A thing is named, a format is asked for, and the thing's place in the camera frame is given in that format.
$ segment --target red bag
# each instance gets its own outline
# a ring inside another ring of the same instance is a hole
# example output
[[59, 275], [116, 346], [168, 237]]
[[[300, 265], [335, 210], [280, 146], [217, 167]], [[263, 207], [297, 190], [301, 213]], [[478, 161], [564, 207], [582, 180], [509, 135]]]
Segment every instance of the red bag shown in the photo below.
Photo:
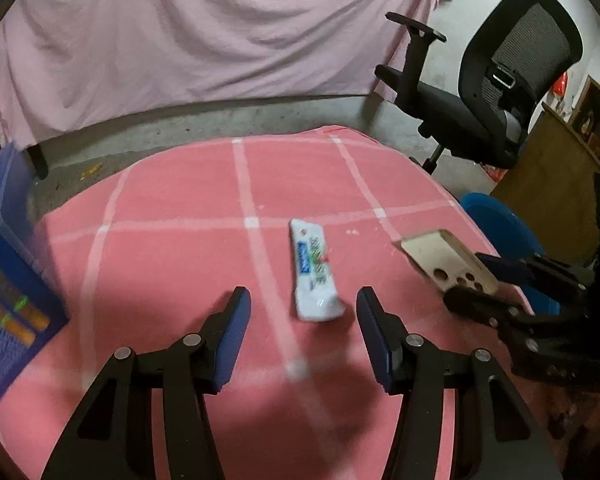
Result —
[[569, 76], [565, 72], [558, 78], [558, 81], [556, 81], [554, 83], [554, 85], [551, 87], [551, 91], [558, 97], [564, 97], [564, 93], [567, 91], [568, 80], [569, 80]]

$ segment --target blue box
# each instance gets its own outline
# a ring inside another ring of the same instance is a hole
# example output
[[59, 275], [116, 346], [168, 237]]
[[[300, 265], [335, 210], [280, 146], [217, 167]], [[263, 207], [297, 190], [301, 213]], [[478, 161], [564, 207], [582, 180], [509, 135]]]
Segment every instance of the blue box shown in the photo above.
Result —
[[45, 236], [27, 215], [32, 177], [13, 144], [0, 150], [0, 398], [68, 322]]

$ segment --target blue bucket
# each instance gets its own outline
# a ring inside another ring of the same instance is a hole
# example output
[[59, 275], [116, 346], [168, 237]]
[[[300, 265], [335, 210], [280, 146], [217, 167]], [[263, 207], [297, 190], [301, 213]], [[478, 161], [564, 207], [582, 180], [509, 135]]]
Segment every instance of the blue bucket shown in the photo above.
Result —
[[[460, 201], [480, 231], [503, 258], [528, 258], [544, 254], [536, 236], [511, 209], [494, 197], [469, 193]], [[536, 314], [560, 314], [560, 303], [530, 286], [521, 287]]]

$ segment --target black object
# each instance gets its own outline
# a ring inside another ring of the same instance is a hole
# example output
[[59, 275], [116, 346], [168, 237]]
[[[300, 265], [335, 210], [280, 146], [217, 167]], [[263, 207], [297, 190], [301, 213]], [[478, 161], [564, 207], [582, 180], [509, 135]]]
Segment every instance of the black object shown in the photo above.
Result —
[[152, 388], [162, 389], [171, 478], [224, 480], [203, 394], [231, 378], [250, 315], [249, 291], [239, 286], [199, 333], [157, 352], [116, 350], [64, 428], [43, 480], [155, 479]]
[[527, 260], [477, 256], [501, 282], [532, 286], [558, 301], [560, 314], [530, 316], [517, 304], [461, 286], [446, 291], [446, 307], [497, 329], [516, 375], [600, 391], [600, 330], [589, 292], [593, 273], [543, 256]]
[[29, 153], [31, 158], [31, 163], [36, 171], [36, 176], [40, 180], [45, 180], [49, 175], [49, 166], [46, 163], [45, 154], [42, 153], [42, 148], [40, 148], [39, 144], [34, 144], [27, 148], [27, 153]]
[[376, 66], [397, 92], [395, 105], [423, 123], [418, 131], [439, 143], [423, 168], [432, 173], [445, 148], [454, 156], [512, 168], [531, 115], [551, 85], [582, 57], [582, 40], [557, 0], [502, 0], [469, 42], [458, 81], [460, 97], [420, 81], [427, 51], [446, 37], [389, 12], [411, 35], [402, 72]]
[[[600, 231], [600, 174], [594, 176]], [[456, 286], [444, 295], [456, 314], [490, 325], [507, 345], [513, 373], [545, 383], [600, 391], [600, 247], [594, 270], [535, 255], [507, 260], [477, 254], [501, 282], [527, 285], [560, 303], [558, 316], [530, 316], [519, 305]]]
[[358, 293], [356, 315], [376, 380], [386, 393], [403, 395], [382, 480], [435, 477], [444, 388], [456, 391], [451, 480], [562, 478], [540, 427], [489, 351], [465, 356], [409, 334], [369, 286]]

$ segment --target black office chair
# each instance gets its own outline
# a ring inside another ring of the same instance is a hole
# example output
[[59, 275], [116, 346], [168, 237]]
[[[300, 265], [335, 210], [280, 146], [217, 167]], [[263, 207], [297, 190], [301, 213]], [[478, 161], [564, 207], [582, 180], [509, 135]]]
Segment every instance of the black office chair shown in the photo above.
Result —
[[418, 131], [438, 147], [422, 167], [433, 173], [445, 148], [453, 156], [512, 168], [540, 99], [582, 57], [580, 33], [557, 0], [502, 0], [470, 41], [460, 97], [420, 81], [429, 45], [446, 37], [395, 12], [411, 43], [402, 72], [376, 66], [376, 77], [397, 92], [395, 105], [424, 122]]

